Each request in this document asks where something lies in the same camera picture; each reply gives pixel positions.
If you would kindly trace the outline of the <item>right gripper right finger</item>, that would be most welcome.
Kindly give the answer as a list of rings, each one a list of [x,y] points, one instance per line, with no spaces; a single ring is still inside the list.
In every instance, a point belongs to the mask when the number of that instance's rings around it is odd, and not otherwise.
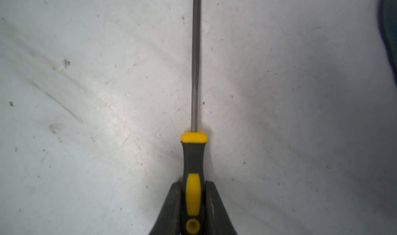
[[[206,181],[206,235],[237,235],[216,185]]]

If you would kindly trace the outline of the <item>file tool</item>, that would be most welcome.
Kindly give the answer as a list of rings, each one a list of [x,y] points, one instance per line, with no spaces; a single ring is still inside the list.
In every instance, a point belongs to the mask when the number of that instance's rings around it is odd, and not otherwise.
[[[191,88],[191,131],[182,134],[184,155],[182,189],[181,234],[204,234],[203,170],[204,150],[208,140],[206,134],[198,131],[199,121],[199,78],[201,63],[201,0],[193,0],[192,14],[192,88]]]

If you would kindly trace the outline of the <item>teal plastic storage box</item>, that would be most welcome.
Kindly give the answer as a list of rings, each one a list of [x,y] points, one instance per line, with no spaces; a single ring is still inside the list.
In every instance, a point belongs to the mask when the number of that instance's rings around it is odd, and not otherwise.
[[[395,85],[397,84],[397,0],[379,0],[377,21]]]

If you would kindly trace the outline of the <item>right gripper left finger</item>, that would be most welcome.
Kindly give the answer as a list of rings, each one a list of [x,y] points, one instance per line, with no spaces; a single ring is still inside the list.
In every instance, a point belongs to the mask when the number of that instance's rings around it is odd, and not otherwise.
[[[180,235],[182,183],[173,183],[149,235]]]

